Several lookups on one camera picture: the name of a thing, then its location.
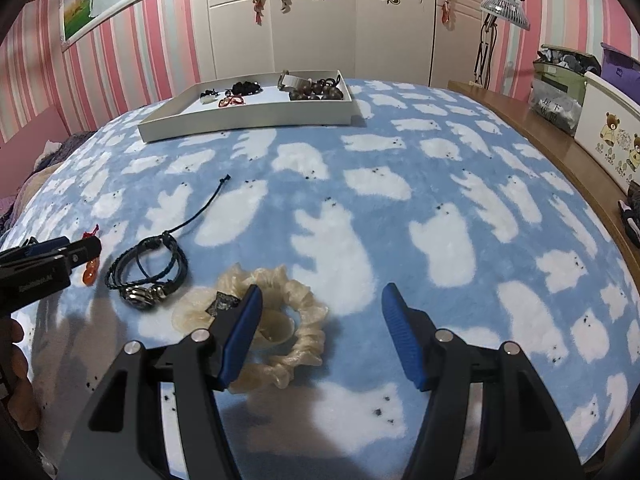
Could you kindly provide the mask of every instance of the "pink striped wall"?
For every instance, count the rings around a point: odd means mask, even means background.
[[[28,3],[0,46],[4,141],[50,105],[74,133],[199,81],[190,0],[138,2],[64,53],[58,3]]]
[[[529,97],[532,62],[541,44],[589,52],[602,61],[601,42],[638,58],[640,36],[617,0],[527,0],[531,30],[502,22],[492,66],[492,90]]]

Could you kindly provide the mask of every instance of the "white cabinet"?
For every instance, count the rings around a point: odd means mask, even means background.
[[[355,76],[356,0],[271,1],[273,56],[280,70],[340,70]]]
[[[435,0],[357,0],[356,77],[429,84]]]
[[[253,0],[207,0],[216,77],[274,72],[271,0],[263,0],[262,24]]]
[[[446,88],[450,80],[469,82],[474,78],[478,56],[482,0],[451,0],[450,21],[442,23],[442,4],[436,0],[431,86]]]

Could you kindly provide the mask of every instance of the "wooden shelf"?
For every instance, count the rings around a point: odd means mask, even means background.
[[[449,89],[492,110],[567,177],[611,234],[640,288],[640,250],[626,237],[618,211],[618,200],[624,200],[625,193],[604,168],[569,135],[530,110],[527,103],[467,83],[450,81]]]

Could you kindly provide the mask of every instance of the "finger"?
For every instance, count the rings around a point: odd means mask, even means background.
[[[40,409],[33,396],[33,387],[27,380],[20,380],[7,403],[7,410],[23,431],[35,430],[40,423]]]
[[[19,379],[26,379],[29,373],[29,362],[16,345],[12,345],[11,368]]]
[[[24,329],[15,319],[11,320],[11,341],[19,343],[24,339]]]

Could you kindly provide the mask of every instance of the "pink headboard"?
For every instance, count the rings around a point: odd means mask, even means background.
[[[69,137],[65,123],[50,106],[17,132],[8,142],[0,136],[0,198],[17,194],[45,143],[63,142]]]

